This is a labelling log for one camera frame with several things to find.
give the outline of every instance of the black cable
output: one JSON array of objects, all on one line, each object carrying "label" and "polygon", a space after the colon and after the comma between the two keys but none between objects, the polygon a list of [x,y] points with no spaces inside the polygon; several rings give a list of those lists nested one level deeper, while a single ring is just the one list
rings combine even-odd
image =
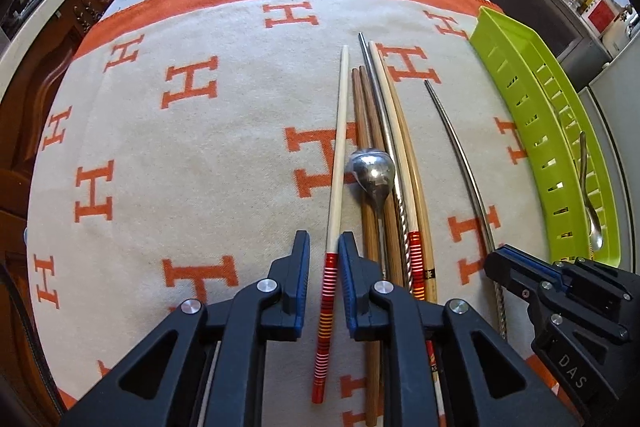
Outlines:
[{"label": "black cable", "polygon": [[49,397],[53,402],[53,406],[56,408],[56,411],[58,411],[59,415],[62,416],[66,412],[66,406],[62,401],[60,393],[58,392],[56,382],[51,376],[49,364],[47,363],[47,359],[44,356],[42,344],[40,344],[40,338],[31,326],[31,320],[29,318],[29,314],[27,313],[27,308],[25,308],[24,302],[22,302],[20,292],[18,292],[18,288],[16,287],[14,280],[11,279],[6,266],[4,266],[4,264],[2,263],[0,263],[0,282],[4,284],[7,292],[9,293],[11,302],[14,304],[15,309],[18,312],[20,323],[22,324],[22,329],[24,330],[24,334],[27,337],[29,349],[31,350],[33,360],[36,363],[36,367],[38,368],[40,378],[42,378],[42,383],[47,390],[47,394],[49,394]]}]

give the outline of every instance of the metal spoon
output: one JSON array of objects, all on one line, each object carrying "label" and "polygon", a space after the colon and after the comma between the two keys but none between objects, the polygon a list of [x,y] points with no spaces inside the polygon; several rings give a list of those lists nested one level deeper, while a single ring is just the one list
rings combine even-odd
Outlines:
[{"label": "metal spoon", "polygon": [[360,149],[350,156],[351,172],[360,187],[371,197],[376,208],[378,219],[378,246],[380,250],[380,266],[382,277],[388,280],[385,227],[382,212],[386,198],[391,192],[396,177],[396,166],[391,156],[379,149]]},{"label": "metal spoon", "polygon": [[600,219],[587,194],[587,136],[584,131],[580,131],[580,190],[589,219],[589,243],[591,250],[595,252],[602,248],[603,237]]}]

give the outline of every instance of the tablecloth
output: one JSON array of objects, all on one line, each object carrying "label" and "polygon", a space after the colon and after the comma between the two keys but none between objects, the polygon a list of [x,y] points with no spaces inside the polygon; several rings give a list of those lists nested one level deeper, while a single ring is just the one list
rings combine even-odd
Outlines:
[{"label": "tablecloth", "polygon": [[[495,324],[474,219],[436,89],[488,209],[495,242],[547,259],[526,151],[468,42],[484,0],[145,0],[91,29],[52,105],[28,219],[30,287],[53,377],[72,404],[171,309],[231,298],[311,237],[305,330],[268,346],[263,425],[363,425],[364,348],[340,299],[322,405],[310,403],[340,48],[382,51],[420,166],[438,301]],[[355,149],[353,102],[348,153]],[[342,229],[362,249],[346,178]],[[510,343],[531,356],[523,302]]]}]

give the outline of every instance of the lime green basket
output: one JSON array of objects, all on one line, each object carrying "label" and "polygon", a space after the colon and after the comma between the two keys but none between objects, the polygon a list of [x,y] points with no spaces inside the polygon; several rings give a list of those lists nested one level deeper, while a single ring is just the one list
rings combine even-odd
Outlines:
[{"label": "lime green basket", "polygon": [[[560,64],[535,31],[486,7],[480,9],[470,42],[509,107],[527,151],[551,260],[591,257],[618,266],[620,237],[607,167],[587,113]],[[593,254],[576,171],[580,131],[586,134],[589,152],[587,192],[604,238],[603,247]]]}]

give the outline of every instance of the silver screw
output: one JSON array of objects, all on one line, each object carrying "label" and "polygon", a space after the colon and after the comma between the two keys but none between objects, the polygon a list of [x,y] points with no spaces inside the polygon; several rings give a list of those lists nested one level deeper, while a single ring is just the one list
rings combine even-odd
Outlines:
[{"label": "silver screw", "polygon": [[180,311],[182,313],[186,313],[187,315],[193,315],[194,313],[198,313],[202,308],[202,303],[197,299],[187,299],[180,305]]},{"label": "silver screw", "polygon": [[469,305],[462,299],[451,299],[451,301],[449,302],[449,308],[451,308],[451,311],[457,313],[458,315],[462,315],[463,313],[469,311]]},{"label": "silver screw", "polygon": [[278,283],[276,283],[273,279],[262,279],[261,281],[258,281],[256,286],[258,286],[258,290],[260,290],[261,292],[270,293],[278,287]]},{"label": "silver screw", "polygon": [[373,289],[378,293],[387,294],[394,290],[394,286],[389,281],[378,281],[373,285]]}]

